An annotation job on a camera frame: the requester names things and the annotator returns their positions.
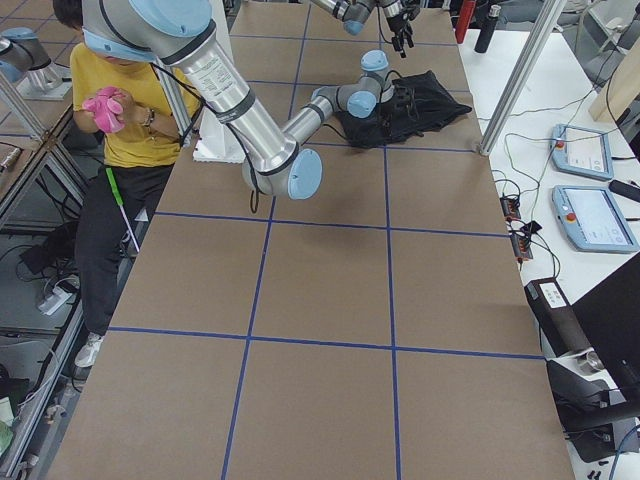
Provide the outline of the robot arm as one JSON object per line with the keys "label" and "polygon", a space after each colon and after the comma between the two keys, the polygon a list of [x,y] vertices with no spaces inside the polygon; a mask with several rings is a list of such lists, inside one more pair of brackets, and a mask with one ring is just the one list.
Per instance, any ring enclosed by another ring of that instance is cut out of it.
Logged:
{"label": "robot arm", "polygon": [[390,40],[386,42],[389,42],[402,58],[406,57],[406,47],[414,47],[411,21],[421,11],[420,1],[311,0],[310,3],[340,21],[343,29],[352,36],[357,36],[363,30],[373,12],[382,14],[391,33]]}
{"label": "robot arm", "polygon": [[216,38],[207,1],[85,1],[86,45],[107,56],[179,69],[236,136],[245,152],[242,172],[254,191],[308,199],[318,190],[320,156],[304,143],[337,112],[364,119],[393,98],[389,63],[381,50],[365,53],[354,84],[322,87],[279,127],[236,70]]}

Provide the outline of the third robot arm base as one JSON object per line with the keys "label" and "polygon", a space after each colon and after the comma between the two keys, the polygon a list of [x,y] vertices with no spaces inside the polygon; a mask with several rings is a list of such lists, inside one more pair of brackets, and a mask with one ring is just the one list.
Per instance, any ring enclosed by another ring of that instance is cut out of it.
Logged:
{"label": "third robot arm base", "polygon": [[62,101],[72,86],[70,69],[55,63],[27,27],[1,32],[1,73],[29,100]]}

